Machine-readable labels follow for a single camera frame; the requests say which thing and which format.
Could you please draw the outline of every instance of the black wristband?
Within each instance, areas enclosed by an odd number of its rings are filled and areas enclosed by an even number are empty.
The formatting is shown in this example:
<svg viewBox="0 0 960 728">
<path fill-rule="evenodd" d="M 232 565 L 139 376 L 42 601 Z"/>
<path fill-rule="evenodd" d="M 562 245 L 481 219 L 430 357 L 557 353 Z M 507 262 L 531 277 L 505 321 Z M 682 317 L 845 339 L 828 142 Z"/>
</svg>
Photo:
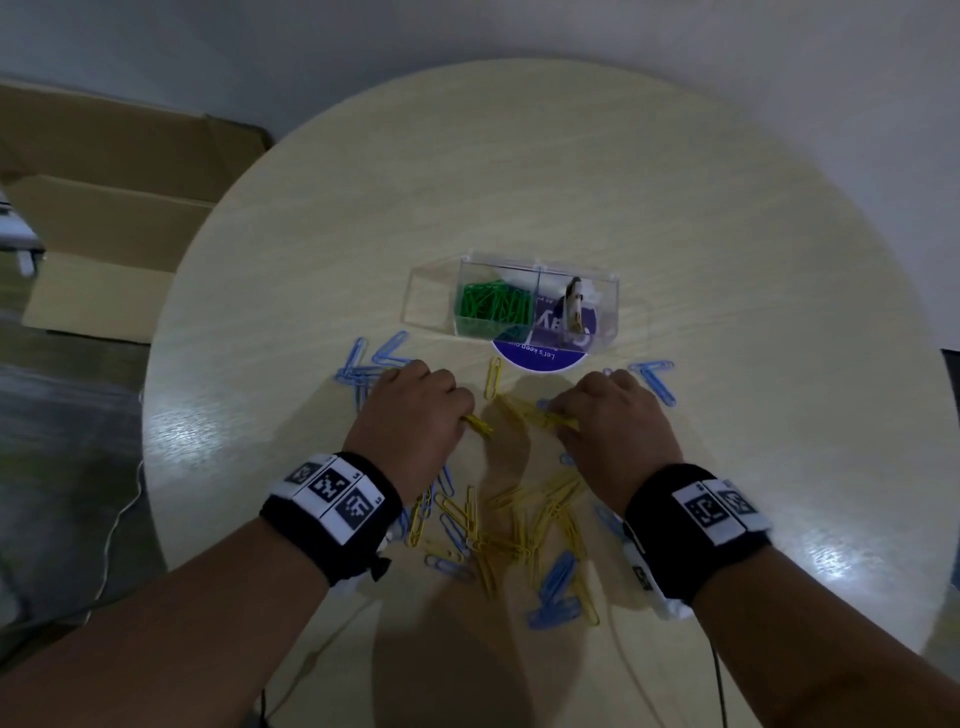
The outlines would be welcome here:
<svg viewBox="0 0 960 728">
<path fill-rule="evenodd" d="M 380 559 L 377 551 L 403 510 L 393 484 L 367 458 L 353 452 L 338 452 L 336 457 L 361 476 L 342 477 L 330 456 L 327 462 L 307 462 L 288 476 L 280 489 L 275 489 L 275 493 L 281 490 L 284 495 L 271 495 L 260 509 L 260 518 L 303 551 L 324 573 L 331 587 L 366 570 L 373 570 L 377 577 L 382 575 L 386 560 Z M 331 464 L 334 470 L 329 471 Z M 324 481 L 324 473 L 332 476 Z M 373 491 L 362 486 L 363 476 L 375 486 Z M 291 483 L 296 484 L 296 492 Z M 371 497 L 371 492 L 382 498 Z M 316 502 L 324 504 L 320 516 Z"/>
<path fill-rule="evenodd" d="M 729 480 L 696 465 L 651 475 L 625 522 L 663 595 L 687 606 L 716 571 L 770 545 L 770 523 Z"/>
</svg>

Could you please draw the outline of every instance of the white cable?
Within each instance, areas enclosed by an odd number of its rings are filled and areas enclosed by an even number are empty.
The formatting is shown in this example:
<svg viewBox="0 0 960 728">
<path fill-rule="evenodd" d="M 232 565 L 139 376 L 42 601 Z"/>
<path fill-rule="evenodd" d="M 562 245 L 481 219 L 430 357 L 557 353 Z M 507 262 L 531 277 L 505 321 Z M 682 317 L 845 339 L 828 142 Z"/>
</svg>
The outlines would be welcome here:
<svg viewBox="0 0 960 728">
<path fill-rule="evenodd" d="M 136 502 L 140 500 L 140 496 L 143 495 L 143 485 L 140 482 L 140 474 L 143 473 L 143 460 L 136 466 L 136 495 L 133 496 L 133 499 L 127 503 L 123 508 L 117 511 L 117 516 L 113 519 L 113 525 L 110 527 L 110 531 L 107 534 L 107 540 L 104 543 L 104 573 L 100 579 L 100 588 L 97 590 L 97 594 L 93 597 L 93 603 L 90 606 L 89 611 L 84 617 L 84 625 L 90 621 L 90 615 L 93 614 L 93 608 L 100 597 L 104 595 L 104 591 L 107 589 L 107 581 L 110 578 L 110 542 L 113 540 L 113 533 L 116 531 L 117 526 L 120 525 L 120 519 L 123 518 L 123 515 L 127 513 L 131 508 L 136 505 Z"/>
</svg>

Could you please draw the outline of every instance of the forearm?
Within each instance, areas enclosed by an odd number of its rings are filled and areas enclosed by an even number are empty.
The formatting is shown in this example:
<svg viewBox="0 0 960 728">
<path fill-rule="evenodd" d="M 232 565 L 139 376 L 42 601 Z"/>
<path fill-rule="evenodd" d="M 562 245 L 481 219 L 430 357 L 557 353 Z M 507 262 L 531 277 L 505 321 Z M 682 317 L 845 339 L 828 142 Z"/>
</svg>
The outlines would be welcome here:
<svg viewBox="0 0 960 728">
<path fill-rule="evenodd" d="M 0 680 L 17 726 L 234 726 L 327 592 L 254 519 Z"/>
<path fill-rule="evenodd" d="M 960 724 L 954 683 L 771 547 L 693 609 L 765 726 Z"/>
</svg>

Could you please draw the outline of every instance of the round table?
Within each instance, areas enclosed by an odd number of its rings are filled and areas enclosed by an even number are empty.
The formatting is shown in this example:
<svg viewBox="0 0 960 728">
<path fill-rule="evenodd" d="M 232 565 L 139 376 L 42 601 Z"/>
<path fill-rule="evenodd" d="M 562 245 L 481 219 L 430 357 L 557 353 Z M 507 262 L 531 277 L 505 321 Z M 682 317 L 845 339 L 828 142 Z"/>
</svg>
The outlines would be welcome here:
<svg viewBox="0 0 960 728">
<path fill-rule="evenodd" d="M 859 212 L 736 111 L 572 61 L 483 61 L 362 93 L 285 138 L 186 254 L 144 401 L 156 531 L 175 567 L 338 448 L 357 336 L 446 367 L 497 426 L 450 460 L 458 497 L 560 466 L 483 403 L 489 343 L 450 335 L 474 249 L 619 274 L 614 346 L 500 391 L 669 358 L 689 460 L 729 476 L 781 549 L 909 646 L 939 609 L 960 521 L 956 413 L 906 278 Z M 268 688 L 275 725 L 715 725 L 706 638 L 654 616 L 579 506 L 601 616 L 531 632 L 522 568 L 488 601 L 390 546 L 380 583 L 329 598 Z M 291 685 L 298 682 L 294 690 Z M 732 724 L 750 721 L 732 685 Z"/>
</svg>

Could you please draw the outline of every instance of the purple label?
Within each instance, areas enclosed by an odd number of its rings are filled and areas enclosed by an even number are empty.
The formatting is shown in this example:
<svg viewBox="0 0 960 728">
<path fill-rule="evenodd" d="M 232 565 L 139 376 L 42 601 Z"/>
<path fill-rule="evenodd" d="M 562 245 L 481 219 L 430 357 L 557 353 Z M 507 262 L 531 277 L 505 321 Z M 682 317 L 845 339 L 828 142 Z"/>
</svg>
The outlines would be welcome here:
<svg viewBox="0 0 960 728">
<path fill-rule="evenodd" d="M 507 361 L 528 372 L 561 372 L 576 366 L 587 355 L 589 340 L 577 341 L 575 334 L 564 331 L 562 302 L 537 296 L 534 327 L 525 344 L 494 341 L 493 347 Z M 596 312 L 583 309 L 584 328 L 596 331 Z M 564 348 L 557 349 L 562 338 Z"/>
</svg>

